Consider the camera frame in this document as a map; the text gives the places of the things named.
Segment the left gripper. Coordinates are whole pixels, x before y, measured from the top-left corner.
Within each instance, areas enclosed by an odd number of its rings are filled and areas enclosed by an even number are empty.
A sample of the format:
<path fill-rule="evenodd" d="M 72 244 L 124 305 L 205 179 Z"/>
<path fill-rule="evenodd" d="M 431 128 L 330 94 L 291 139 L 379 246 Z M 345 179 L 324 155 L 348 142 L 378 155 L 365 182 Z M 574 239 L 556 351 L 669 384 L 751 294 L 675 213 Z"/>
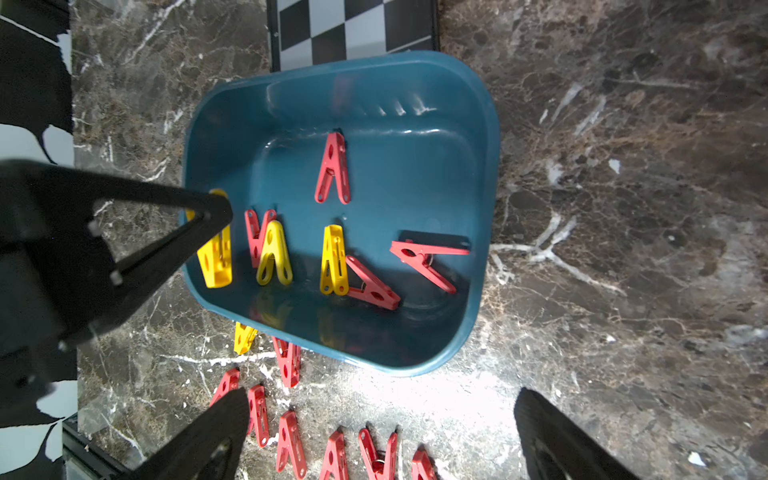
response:
<path fill-rule="evenodd" d="M 50 392 L 55 350 L 113 328 L 112 274 L 122 286 L 157 288 L 232 219 L 214 192 L 2 162 L 2 409 Z"/>

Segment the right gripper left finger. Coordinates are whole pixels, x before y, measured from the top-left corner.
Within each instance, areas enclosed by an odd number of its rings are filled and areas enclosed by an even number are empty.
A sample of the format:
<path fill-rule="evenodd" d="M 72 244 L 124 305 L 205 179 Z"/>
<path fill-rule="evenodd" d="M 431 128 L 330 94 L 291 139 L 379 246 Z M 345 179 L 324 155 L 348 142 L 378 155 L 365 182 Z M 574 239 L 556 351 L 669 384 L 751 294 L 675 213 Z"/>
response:
<path fill-rule="evenodd" d="M 233 479 L 249 425 L 242 388 L 210 406 L 182 432 L 123 479 Z"/>

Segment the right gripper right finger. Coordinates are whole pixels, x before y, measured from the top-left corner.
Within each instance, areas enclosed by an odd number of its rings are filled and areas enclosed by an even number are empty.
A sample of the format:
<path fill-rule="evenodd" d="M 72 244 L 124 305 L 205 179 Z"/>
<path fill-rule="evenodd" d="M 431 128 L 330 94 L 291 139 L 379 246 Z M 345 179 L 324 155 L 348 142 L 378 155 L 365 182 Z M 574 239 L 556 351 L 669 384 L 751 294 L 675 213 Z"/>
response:
<path fill-rule="evenodd" d="M 520 390 L 514 417 L 531 479 L 638 479 L 537 391 Z"/>

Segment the teal storage box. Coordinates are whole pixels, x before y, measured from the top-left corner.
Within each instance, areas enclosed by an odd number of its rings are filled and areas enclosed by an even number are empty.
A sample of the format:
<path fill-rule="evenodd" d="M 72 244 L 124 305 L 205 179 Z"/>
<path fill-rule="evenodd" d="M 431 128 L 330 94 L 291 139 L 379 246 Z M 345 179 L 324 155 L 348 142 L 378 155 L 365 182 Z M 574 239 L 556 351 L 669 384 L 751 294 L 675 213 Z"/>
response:
<path fill-rule="evenodd" d="M 314 200 L 326 140 L 346 142 L 351 201 L 336 182 Z M 185 266 L 199 303 L 331 358 L 415 376 L 449 360 L 480 306 L 500 154 L 500 126 L 480 78 L 460 61 L 413 52 L 307 67 L 216 87 L 188 130 L 183 184 L 226 195 L 233 281 L 208 289 L 197 255 Z M 252 268 L 244 213 L 275 210 L 293 272 L 266 286 Z M 401 302 L 387 310 L 320 291 L 324 229 L 343 229 L 358 259 Z M 448 294 L 390 252 L 393 241 L 467 249 L 435 255 Z"/>

